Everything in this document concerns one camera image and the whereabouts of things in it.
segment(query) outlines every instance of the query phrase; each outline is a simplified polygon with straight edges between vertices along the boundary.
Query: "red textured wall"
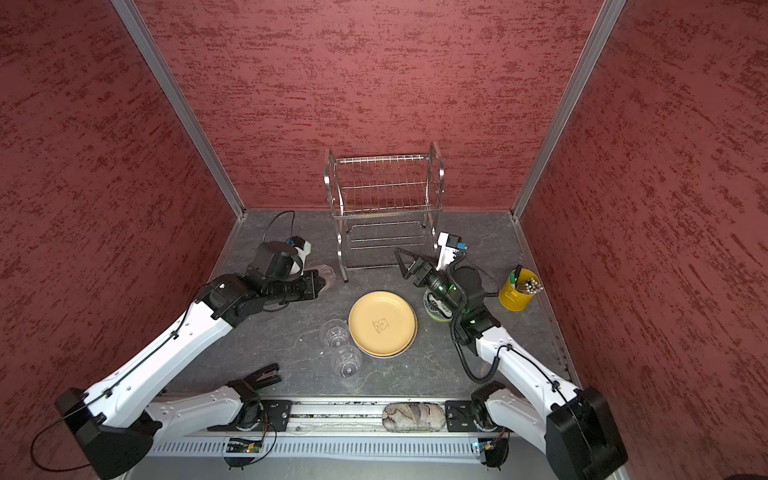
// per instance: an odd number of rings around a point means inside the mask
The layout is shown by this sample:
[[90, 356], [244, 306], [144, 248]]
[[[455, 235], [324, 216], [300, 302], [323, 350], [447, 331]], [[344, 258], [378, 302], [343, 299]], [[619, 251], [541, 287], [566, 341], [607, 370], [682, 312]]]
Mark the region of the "red textured wall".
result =
[[[108, 0], [5, 2], [0, 37], [0, 478], [91, 478], [31, 437], [183, 311], [233, 214]], [[38, 452], [84, 460], [64, 427]]]
[[768, 475], [766, 15], [627, 2], [524, 212], [633, 480]]
[[323, 155], [426, 152], [508, 208], [601, 0], [137, 0], [247, 207], [326, 207]]

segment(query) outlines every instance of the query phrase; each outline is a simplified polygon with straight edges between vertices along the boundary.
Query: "yellow pen holder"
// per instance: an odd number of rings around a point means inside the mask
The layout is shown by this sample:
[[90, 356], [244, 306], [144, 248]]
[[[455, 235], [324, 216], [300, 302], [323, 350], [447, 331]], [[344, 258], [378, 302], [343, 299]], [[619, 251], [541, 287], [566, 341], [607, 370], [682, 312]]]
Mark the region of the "yellow pen holder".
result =
[[[540, 283], [540, 280], [535, 273], [524, 268], [520, 272], [518, 283], [527, 282], [528, 280], [536, 280]], [[512, 285], [509, 278], [507, 278], [507, 283], [502, 287], [502, 291], [498, 293], [498, 300], [502, 303], [504, 308], [511, 310], [512, 312], [523, 311], [533, 297], [533, 295], [527, 295], [515, 290], [515, 286]]]

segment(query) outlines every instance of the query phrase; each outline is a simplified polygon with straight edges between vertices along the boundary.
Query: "black cable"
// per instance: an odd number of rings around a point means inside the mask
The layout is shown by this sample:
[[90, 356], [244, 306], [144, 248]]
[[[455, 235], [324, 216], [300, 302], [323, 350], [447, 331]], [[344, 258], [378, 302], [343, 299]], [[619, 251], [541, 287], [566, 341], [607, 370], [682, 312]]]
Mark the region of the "black cable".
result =
[[262, 235], [261, 237], [262, 243], [266, 241], [266, 232], [270, 231], [270, 227], [272, 226], [273, 223], [275, 223], [275, 220], [277, 220], [278, 218], [280, 218], [285, 214], [293, 214], [293, 218], [290, 219], [290, 237], [288, 238], [293, 237], [293, 221], [296, 219], [296, 212], [294, 210], [286, 210], [272, 217], [272, 220], [270, 220], [270, 222], [266, 225], [266, 228], [264, 229], [264, 235]]
[[[283, 299], [282, 299], [281, 301], [279, 301], [279, 302], [278, 302], [278, 305], [280, 305], [281, 303], [283, 303], [283, 302], [286, 300], [286, 297], [287, 297], [287, 296], [288, 296], [288, 289], [287, 289], [286, 287], [283, 287]], [[261, 307], [261, 311], [263, 311], [263, 312], [267, 312], [267, 313], [275, 313], [275, 312], [279, 312], [279, 311], [281, 311], [282, 309], [284, 309], [284, 308], [285, 308], [285, 307], [287, 307], [287, 306], [288, 306], [288, 303], [285, 303], [283, 306], [281, 306], [281, 307], [279, 307], [279, 308], [276, 308], [276, 309], [274, 309], [274, 310], [267, 310], [266, 308], [264, 308], [264, 307]]]
[[536, 365], [536, 362], [534, 362], [533, 360], [529, 359], [527, 356], [525, 356], [522, 353], [520, 353], [517, 350], [515, 350], [515, 348], [512, 345], [502, 345], [502, 346], [499, 347], [499, 349], [504, 348], [504, 347], [506, 347], [507, 350], [515, 352], [519, 356], [521, 356], [524, 359], [528, 360], [528, 362], [531, 363], [531, 365], [533, 365], [534, 367], [536, 367], [538, 372], [541, 373], [542, 376], [544, 376], [544, 378], [549, 382], [549, 384], [552, 385], [552, 391], [559, 393], [560, 397], [563, 399], [563, 402], [568, 403], [568, 400], [565, 399], [565, 395], [563, 395], [563, 392], [560, 391], [560, 382], [557, 382], [557, 380], [552, 382], [552, 380], [547, 376], [547, 374], [544, 373], [544, 371], [538, 365]]
[[538, 372], [539, 372], [539, 373], [541, 373], [541, 374], [544, 376], [544, 378], [545, 378], [545, 379], [546, 379], [546, 380], [549, 382], [549, 384], [550, 384], [550, 385], [552, 385], [552, 391], [553, 391], [553, 392], [557, 392], [558, 394], [560, 394], [560, 397], [563, 399], [563, 402], [564, 402], [564, 405], [563, 405], [563, 406], [564, 406], [565, 408], [567, 408], [567, 409], [568, 409], [568, 411], [571, 413], [571, 416], [572, 416], [572, 417], [574, 418], [574, 420], [576, 421], [576, 426], [578, 427], [578, 431], [579, 431], [579, 433], [581, 433], [581, 438], [584, 440], [584, 443], [585, 443], [585, 445], [587, 446], [587, 448], [588, 448], [588, 449], [591, 451], [591, 450], [592, 450], [592, 447], [591, 447], [591, 445], [589, 445], [589, 442], [587, 441], [587, 436], [584, 434], [584, 430], [581, 428], [581, 423], [578, 421], [578, 417], [577, 417], [577, 416], [576, 416], [576, 414], [574, 413], [573, 409], [572, 409], [572, 408], [571, 408], [571, 407], [568, 405], [568, 400], [566, 400], [566, 399], [565, 399], [565, 395], [563, 395], [563, 392], [561, 392], [561, 391], [560, 391], [560, 382], [558, 382], [557, 380], [555, 380], [555, 381], [553, 382], [553, 381], [552, 381], [552, 380], [551, 380], [551, 379], [550, 379], [550, 378], [547, 376], [547, 374], [546, 374], [546, 373], [544, 373], [544, 371], [542, 371], [542, 370], [541, 370], [541, 368], [539, 368], [539, 366], [538, 366], [538, 365], [536, 365], [536, 362], [534, 362], [533, 360], [529, 359], [527, 356], [525, 356], [525, 355], [523, 355], [522, 353], [520, 353], [520, 352], [518, 352], [517, 350], [515, 350], [515, 348], [514, 348], [512, 345], [503, 345], [503, 346], [504, 346], [504, 347], [506, 347], [506, 348], [507, 348], [507, 350], [511, 350], [512, 352], [515, 352], [515, 353], [517, 353], [519, 356], [521, 356], [521, 357], [523, 357], [524, 359], [528, 360], [528, 361], [531, 363], [531, 365], [533, 365], [534, 367], [536, 367], [536, 369], [538, 370]]
[[465, 416], [465, 417], [467, 417], [468, 419], [470, 419], [470, 420], [472, 420], [473, 422], [475, 422], [475, 417], [473, 417], [472, 415], [468, 414], [468, 413], [467, 413], [467, 412], [465, 412], [464, 410], [462, 410], [462, 409], [460, 409], [460, 408], [457, 408], [455, 411], [456, 411], [456, 412], [458, 412], [458, 413], [461, 413], [463, 416]]
[[266, 424], [267, 424], [268, 426], [272, 427], [272, 430], [275, 432], [275, 438], [274, 438], [274, 440], [272, 441], [272, 446], [270, 446], [270, 449], [269, 449], [269, 450], [267, 450], [267, 451], [266, 451], [266, 453], [265, 453], [264, 455], [260, 456], [259, 458], [255, 458], [253, 461], [251, 461], [251, 462], [248, 462], [248, 463], [246, 463], [246, 464], [243, 464], [243, 465], [231, 465], [231, 464], [229, 463], [229, 460], [227, 459], [227, 457], [224, 457], [224, 461], [227, 463], [227, 465], [229, 465], [229, 466], [230, 466], [230, 468], [232, 468], [233, 466], [234, 466], [234, 467], [240, 467], [240, 468], [242, 468], [242, 467], [247, 467], [248, 465], [253, 465], [254, 463], [258, 463], [258, 462], [261, 462], [262, 460], [264, 460], [264, 459], [266, 458], [266, 456], [267, 456], [267, 455], [269, 455], [270, 453], [272, 453], [272, 450], [275, 448], [275, 444], [277, 443], [277, 429], [276, 429], [276, 428], [275, 428], [275, 426], [274, 426], [274, 425], [272, 425], [270, 422], [267, 422]]
[[506, 462], [506, 461], [507, 461], [507, 457], [509, 457], [509, 434], [510, 434], [510, 433], [511, 433], [511, 432], [507, 431], [507, 449], [506, 449], [506, 450], [505, 450], [505, 452], [504, 452], [504, 458], [502, 458], [502, 465], [504, 465], [504, 462]]
[[456, 268], [456, 266], [466, 258], [466, 253], [460, 252], [456, 255], [454, 260], [448, 265], [448, 267], [445, 268], [445, 272], [448, 274], [448, 279], [451, 280], [451, 283], [456, 287], [459, 293], [459, 298], [461, 299], [458, 309], [456, 310], [457, 314], [454, 314], [451, 316], [451, 323], [450, 323], [450, 330], [451, 330], [451, 341], [453, 342], [453, 346], [456, 348], [456, 352], [458, 353], [458, 359], [462, 362], [462, 368], [464, 369], [464, 373], [467, 374], [467, 377], [475, 383], [486, 383], [491, 378], [493, 378], [493, 375], [496, 374], [496, 369], [498, 369], [498, 362], [499, 358], [498, 355], [496, 358], [493, 359], [493, 362], [491, 363], [491, 369], [483, 376], [477, 376], [473, 373], [473, 371], [469, 368], [469, 365], [467, 365], [467, 359], [464, 357], [464, 350], [462, 350], [462, 345], [458, 342], [458, 337], [456, 334], [456, 326], [461, 323], [461, 321], [464, 319], [464, 310], [467, 306], [467, 292], [464, 290], [464, 287], [462, 287], [458, 282], [456, 282], [455, 278], [453, 277], [453, 270]]
[[[193, 299], [190, 301], [190, 305], [192, 304], [192, 302], [194, 301], [194, 299], [195, 299], [195, 298], [197, 298], [197, 294], [200, 292], [200, 290], [198, 290], [198, 291], [197, 291], [197, 293], [195, 293], [195, 296], [194, 296], [194, 297], [193, 297]], [[165, 340], [163, 340], [163, 342], [162, 342], [162, 343], [161, 343], [161, 344], [160, 344], [160, 345], [159, 345], [159, 346], [158, 346], [156, 349], [152, 350], [152, 351], [151, 351], [151, 352], [150, 352], [150, 353], [149, 353], [147, 356], [145, 356], [143, 359], [141, 359], [141, 360], [139, 361], [139, 363], [137, 363], [136, 365], [134, 365], [134, 366], [133, 366], [133, 367], [132, 367], [130, 370], [128, 370], [128, 371], [127, 371], [127, 372], [126, 372], [126, 373], [125, 373], [125, 374], [124, 374], [122, 377], [120, 377], [120, 378], [119, 378], [119, 379], [118, 379], [118, 380], [117, 380], [115, 383], [113, 383], [111, 386], [109, 386], [107, 389], [105, 389], [105, 390], [104, 390], [104, 391], [103, 391], [103, 392], [102, 392], [102, 393], [101, 393], [99, 396], [97, 396], [95, 399], [91, 400], [90, 402], [86, 403], [85, 405], [83, 405], [83, 406], [82, 406], [82, 407], [80, 407], [79, 409], [73, 410], [72, 412], [69, 412], [67, 415], [64, 415], [64, 416], [62, 416], [60, 419], [56, 420], [56, 421], [55, 421], [55, 422], [53, 422], [52, 424], [50, 424], [50, 425], [48, 425], [47, 427], [43, 428], [43, 429], [42, 429], [40, 432], [38, 432], [38, 433], [37, 433], [37, 435], [35, 435], [35, 437], [32, 439], [32, 442], [29, 444], [29, 458], [32, 460], [32, 463], [35, 465], [35, 467], [37, 467], [37, 468], [41, 469], [41, 470], [42, 470], [42, 471], [44, 471], [44, 472], [50, 472], [50, 473], [64, 473], [64, 472], [72, 472], [72, 471], [74, 471], [74, 470], [80, 470], [81, 468], [86, 468], [86, 467], [90, 467], [90, 466], [91, 466], [91, 464], [90, 464], [90, 463], [87, 463], [87, 464], [85, 464], [85, 465], [79, 465], [79, 466], [77, 466], [77, 467], [71, 467], [71, 468], [49, 468], [49, 467], [46, 467], [46, 466], [44, 466], [43, 464], [41, 464], [40, 462], [38, 462], [38, 460], [37, 460], [37, 459], [36, 459], [36, 457], [35, 457], [35, 443], [37, 443], [38, 439], [40, 438], [40, 435], [42, 435], [42, 434], [46, 433], [48, 430], [52, 429], [53, 427], [55, 427], [56, 425], [58, 425], [60, 422], [63, 422], [64, 420], [66, 420], [66, 419], [68, 419], [69, 417], [73, 416], [75, 413], [77, 413], [77, 412], [80, 412], [82, 409], [86, 409], [87, 407], [89, 407], [90, 405], [92, 405], [92, 404], [93, 404], [94, 402], [96, 402], [97, 400], [99, 400], [99, 399], [103, 398], [104, 396], [107, 396], [107, 397], [111, 396], [111, 395], [112, 395], [112, 390], [114, 389], [114, 387], [116, 387], [116, 386], [120, 385], [120, 382], [122, 382], [123, 380], [125, 380], [125, 377], [129, 376], [129, 375], [130, 375], [130, 374], [131, 374], [131, 373], [132, 373], [132, 372], [133, 372], [135, 369], [137, 369], [137, 368], [138, 368], [138, 367], [139, 367], [139, 366], [140, 366], [142, 363], [144, 363], [145, 361], [147, 361], [147, 359], [148, 359], [149, 357], [153, 356], [153, 355], [156, 353], [156, 351], [158, 351], [159, 349], [163, 348], [163, 346], [164, 346], [166, 343], [168, 343], [168, 341], [170, 341], [171, 339], [176, 339], [176, 338], [178, 338], [178, 336], [179, 336], [179, 330], [181, 329], [181, 326], [182, 326], [182, 325], [184, 325], [184, 321], [186, 321], [186, 320], [187, 320], [187, 315], [189, 314], [189, 312], [190, 312], [190, 308], [189, 308], [189, 306], [188, 306], [188, 307], [187, 307], [187, 310], [184, 312], [184, 317], [181, 319], [181, 322], [179, 323], [179, 326], [178, 326], [178, 327], [176, 327], [176, 328], [175, 328], [175, 329], [174, 329], [174, 330], [173, 330], [173, 331], [172, 331], [172, 332], [171, 332], [171, 333], [168, 335], [168, 338], [166, 338]]]
[[489, 292], [485, 292], [485, 296], [498, 296], [498, 294], [499, 294], [499, 292], [500, 292], [501, 290], [498, 288], [498, 282], [496, 281], [496, 279], [495, 279], [495, 278], [493, 278], [492, 276], [490, 276], [490, 275], [488, 274], [488, 272], [486, 272], [485, 270], [483, 270], [483, 269], [482, 269], [482, 268], [480, 268], [479, 266], [475, 265], [475, 262], [471, 261], [471, 260], [469, 259], [469, 257], [466, 257], [466, 258], [465, 258], [465, 260], [467, 260], [467, 261], [469, 262], [469, 264], [470, 264], [470, 265], [472, 265], [474, 268], [476, 268], [476, 269], [477, 269], [477, 271], [479, 271], [480, 273], [484, 274], [486, 277], [488, 277], [489, 279], [491, 279], [491, 281], [493, 282], [493, 284], [494, 284], [494, 285], [496, 285], [496, 291], [495, 291], [495, 292], [490, 292], [490, 293], [489, 293]]

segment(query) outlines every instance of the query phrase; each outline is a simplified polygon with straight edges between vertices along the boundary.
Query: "transparent object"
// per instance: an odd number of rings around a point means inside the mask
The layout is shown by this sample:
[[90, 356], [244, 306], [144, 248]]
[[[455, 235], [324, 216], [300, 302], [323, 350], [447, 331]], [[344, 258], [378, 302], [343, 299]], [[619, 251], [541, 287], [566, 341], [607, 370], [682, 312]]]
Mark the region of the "transparent object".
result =
[[349, 329], [342, 319], [328, 320], [320, 327], [320, 342], [324, 346], [337, 348], [349, 345]]
[[355, 375], [361, 365], [362, 352], [354, 346], [341, 346], [331, 355], [331, 370], [342, 378]]
[[327, 265], [308, 266], [307, 270], [317, 270], [317, 274], [320, 278], [326, 281], [326, 285], [320, 289], [318, 293], [323, 293], [333, 286], [333, 282], [336, 281], [336, 273], [333, 272], [333, 268]]

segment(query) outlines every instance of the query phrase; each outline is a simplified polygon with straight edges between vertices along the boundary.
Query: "dish rack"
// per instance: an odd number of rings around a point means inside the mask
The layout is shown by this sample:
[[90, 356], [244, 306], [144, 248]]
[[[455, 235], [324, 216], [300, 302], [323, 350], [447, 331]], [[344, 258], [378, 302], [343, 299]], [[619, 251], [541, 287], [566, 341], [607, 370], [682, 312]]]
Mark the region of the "dish rack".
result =
[[435, 142], [413, 155], [335, 158], [329, 149], [323, 161], [345, 282], [347, 270], [395, 266], [395, 247], [436, 255], [445, 170]]

